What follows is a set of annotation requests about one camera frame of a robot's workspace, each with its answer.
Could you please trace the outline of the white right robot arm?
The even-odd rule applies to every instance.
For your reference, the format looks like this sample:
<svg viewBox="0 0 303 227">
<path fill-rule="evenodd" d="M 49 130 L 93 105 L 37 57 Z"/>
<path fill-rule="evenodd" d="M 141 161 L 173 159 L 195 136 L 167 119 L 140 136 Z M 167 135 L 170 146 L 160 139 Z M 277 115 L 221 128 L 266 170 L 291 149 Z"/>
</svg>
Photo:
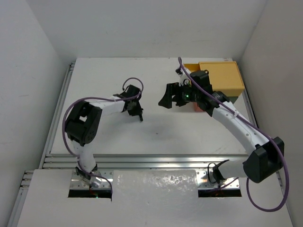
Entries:
<svg viewBox="0 0 303 227">
<path fill-rule="evenodd" d="M 272 142 L 256 129 L 246 124 L 231 100 L 221 91 L 213 91 L 207 70 L 190 72 L 178 68 L 179 82 L 166 85 L 166 91 L 158 105 L 167 109 L 196 103 L 200 109 L 220 122 L 244 147 L 248 159 L 244 161 L 224 160 L 213 166 L 210 179 L 221 183 L 230 177 L 247 177 L 260 183 L 283 167 L 276 150 L 284 151 L 284 142 L 276 137 Z"/>
</svg>

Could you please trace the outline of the yellow top drawer box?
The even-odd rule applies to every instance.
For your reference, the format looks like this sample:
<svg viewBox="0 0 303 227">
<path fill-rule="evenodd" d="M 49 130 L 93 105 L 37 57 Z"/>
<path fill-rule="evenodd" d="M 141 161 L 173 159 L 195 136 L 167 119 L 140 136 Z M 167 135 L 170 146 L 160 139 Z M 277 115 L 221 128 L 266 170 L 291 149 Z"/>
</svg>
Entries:
<svg viewBox="0 0 303 227">
<path fill-rule="evenodd" d="M 209 71 L 210 83 L 214 91 L 222 91 L 228 97 L 239 97 L 244 91 L 244 83 L 235 61 L 200 61 L 185 63 L 191 72 L 197 70 Z"/>
</svg>

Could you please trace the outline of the red bottom drawer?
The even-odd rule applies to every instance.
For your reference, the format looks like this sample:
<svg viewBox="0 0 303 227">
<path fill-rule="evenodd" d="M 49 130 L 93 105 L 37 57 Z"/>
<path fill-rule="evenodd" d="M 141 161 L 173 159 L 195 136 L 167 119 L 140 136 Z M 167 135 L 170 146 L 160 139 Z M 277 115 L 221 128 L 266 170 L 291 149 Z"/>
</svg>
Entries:
<svg viewBox="0 0 303 227">
<path fill-rule="evenodd" d="M 203 110 L 198 106 L 197 103 L 193 103 L 195 112 L 203 112 Z"/>
</svg>

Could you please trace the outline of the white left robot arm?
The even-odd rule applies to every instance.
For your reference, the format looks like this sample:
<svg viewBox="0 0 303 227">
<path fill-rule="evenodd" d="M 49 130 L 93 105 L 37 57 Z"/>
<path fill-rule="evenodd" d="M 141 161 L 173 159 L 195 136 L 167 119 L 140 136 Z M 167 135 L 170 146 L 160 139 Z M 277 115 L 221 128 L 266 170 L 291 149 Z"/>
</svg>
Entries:
<svg viewBox="0 0 303 227">
<path fill-rule="evenodd" d="M 102 181 L 108 181 L 98 171 L 98 165 L 89 151 L 90 144 L 97 135 L 100 120 L 104 116 L 128 112 L 143 121 L 143 109 L 140 105 L 142 89 L 128 85 L 121 94 L 110 98 L 87 97 L 74 102 L 64 114 L 62 137 L 68 152 L 76 157 L 76 174 L 84 182 L 98 188 Z"/>
</svg>

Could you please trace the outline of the green drawer box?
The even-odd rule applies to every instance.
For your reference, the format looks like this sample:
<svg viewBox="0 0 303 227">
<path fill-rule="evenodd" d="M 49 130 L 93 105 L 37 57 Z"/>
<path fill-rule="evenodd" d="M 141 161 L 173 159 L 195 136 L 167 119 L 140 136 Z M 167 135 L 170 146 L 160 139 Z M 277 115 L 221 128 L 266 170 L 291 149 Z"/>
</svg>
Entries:
<svg viewBox="0 0 303 227">
<path fill-rule="evenodd" d="M 238 100 L 239 96 L 229 96 L 228 98 L 233 104 L 235 104 L 235 102 Z"/>
</svg>

